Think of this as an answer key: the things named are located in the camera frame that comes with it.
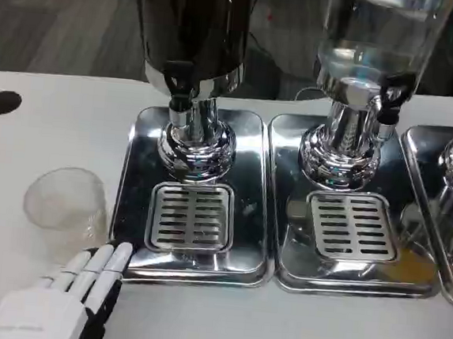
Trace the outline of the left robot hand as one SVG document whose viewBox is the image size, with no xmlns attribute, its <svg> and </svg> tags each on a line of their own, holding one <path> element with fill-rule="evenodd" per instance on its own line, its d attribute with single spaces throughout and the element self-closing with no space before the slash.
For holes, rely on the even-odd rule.
<svg viewBox="0 0 453 339">
<path fill-rule="evenodd" d="M 57 273 L 9 292 L 0 303 L 0 339 L 103 339 L 133 247 L 83 250 Z"/>
</svg>

